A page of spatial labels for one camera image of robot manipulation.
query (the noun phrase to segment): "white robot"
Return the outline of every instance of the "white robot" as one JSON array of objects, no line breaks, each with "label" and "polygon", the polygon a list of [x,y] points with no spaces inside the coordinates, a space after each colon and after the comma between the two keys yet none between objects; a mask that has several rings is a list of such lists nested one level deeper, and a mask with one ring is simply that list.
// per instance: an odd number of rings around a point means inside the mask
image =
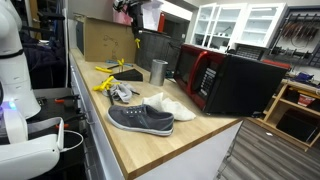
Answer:
[{"label": "white robot", "polygon": [[53,168],[63,151],[63,121],[59,133],[28,140],[26,119],[36,115],[40,106],[31,88],[26,56],[18,31],[21,19],[10,0],[0,0],[0,135],[6,133],[10,144],[0,145],[0,179],[30,179]]}]

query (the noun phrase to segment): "white cabinet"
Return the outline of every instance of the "white cabinet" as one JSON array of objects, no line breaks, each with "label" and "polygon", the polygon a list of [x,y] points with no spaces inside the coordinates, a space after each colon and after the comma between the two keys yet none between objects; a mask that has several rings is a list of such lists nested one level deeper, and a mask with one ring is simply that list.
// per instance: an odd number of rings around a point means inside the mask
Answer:
[{"label": "white cabinet", "polygon": [[191,44],[224,51],[233,42],[246,6],[245,3],[200,6]]},{"label": "white cabinet", "polygon": [[268,48],[285,10],[285,3],[248,5],[236,43]]}]

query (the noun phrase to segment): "red microwave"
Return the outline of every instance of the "red microwave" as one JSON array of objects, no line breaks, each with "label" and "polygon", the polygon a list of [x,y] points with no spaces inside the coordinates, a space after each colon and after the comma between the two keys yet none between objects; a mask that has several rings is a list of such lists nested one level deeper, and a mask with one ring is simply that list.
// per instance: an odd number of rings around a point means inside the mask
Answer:
[{"label": "red microwave", "polygon": [[263,112],[287,69],[183,44],[174,79],[208,114]]}]

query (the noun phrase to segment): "microwave control panel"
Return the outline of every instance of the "microwave control panel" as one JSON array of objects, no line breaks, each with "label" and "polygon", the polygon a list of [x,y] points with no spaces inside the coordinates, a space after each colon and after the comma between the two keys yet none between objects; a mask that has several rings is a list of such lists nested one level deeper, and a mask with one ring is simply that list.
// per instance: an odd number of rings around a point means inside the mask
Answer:
[{"label": "microwave control panel", "polygon": [[201,83],[201,89],[199,92],[199,95],[201,97],[203,97],[204,99],[207,99],[208,95],[209,95],[209,91],[210,88],[212,86],[212,84],[214,83],[214,79],[216,77],[216,71],[214,71],[213,69],[207,68],[206,72],[204,74],[202,83]]}]

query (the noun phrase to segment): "floor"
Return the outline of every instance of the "floor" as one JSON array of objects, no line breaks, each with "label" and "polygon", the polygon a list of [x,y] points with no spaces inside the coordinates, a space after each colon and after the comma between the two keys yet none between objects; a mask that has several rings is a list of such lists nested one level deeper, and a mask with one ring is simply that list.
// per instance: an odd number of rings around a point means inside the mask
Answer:
[{"label": "floor", "polygon": [[267,130],[244,121],[229,158],[220,166],[216,180],[320,179],[320,142],[307,152]]}]

